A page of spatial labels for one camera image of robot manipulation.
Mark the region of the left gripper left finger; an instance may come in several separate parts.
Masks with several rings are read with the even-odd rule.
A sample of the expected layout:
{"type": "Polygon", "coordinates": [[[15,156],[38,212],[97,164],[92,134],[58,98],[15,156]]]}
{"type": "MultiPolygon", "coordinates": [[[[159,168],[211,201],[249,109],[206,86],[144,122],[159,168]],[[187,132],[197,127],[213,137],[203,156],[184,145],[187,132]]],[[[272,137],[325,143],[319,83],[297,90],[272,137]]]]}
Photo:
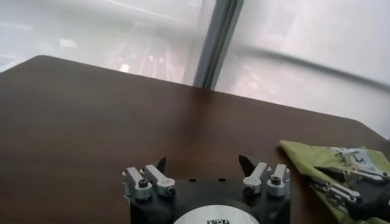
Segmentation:
{"type": "Polygon", "coordinates": [[[138,201],[149,201],[154,194],[162,198],[173,198],[176,195],[176,181],[165,175],[166,158],[156,164],[148,164],[137,169],[128,167],[122,171],[123,195],[138,201]]]}

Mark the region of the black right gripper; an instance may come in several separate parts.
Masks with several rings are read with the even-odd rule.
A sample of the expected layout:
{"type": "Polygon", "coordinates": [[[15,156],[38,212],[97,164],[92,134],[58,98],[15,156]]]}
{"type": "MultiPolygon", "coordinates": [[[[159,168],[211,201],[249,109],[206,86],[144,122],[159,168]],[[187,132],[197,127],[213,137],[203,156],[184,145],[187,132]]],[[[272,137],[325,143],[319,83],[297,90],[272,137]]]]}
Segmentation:
{"type": "MultiPolygon", "coordinates": [[[[338,181],[352,179],[389,180],[389,175],[386,172],[373,172],[356,168],[342,170],[336,167],[316,167],[316,169],[338,181]]],[[[375,217],[389,221],[389,183],[360,183],[353,188],[356,191],[320,178],[311,178],[311,185],[338,203],[348,202],[347,210],[353,220],[369,220],[375,217]]]]}

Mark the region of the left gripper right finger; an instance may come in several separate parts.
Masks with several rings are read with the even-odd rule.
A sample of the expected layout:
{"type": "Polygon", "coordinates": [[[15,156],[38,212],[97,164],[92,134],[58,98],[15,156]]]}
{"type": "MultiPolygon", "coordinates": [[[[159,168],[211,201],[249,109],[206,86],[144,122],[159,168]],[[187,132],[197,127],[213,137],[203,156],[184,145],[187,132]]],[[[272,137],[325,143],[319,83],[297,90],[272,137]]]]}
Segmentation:
{"type": "Polygon", "coordinates": [[[274,198],[290,195],[290,169],[285,164],[277,164],[275,169],[264,162],[254,163],[247,156],[238,155],[244,172],[244,195],[251,198],[265,192],[274,198]]]}

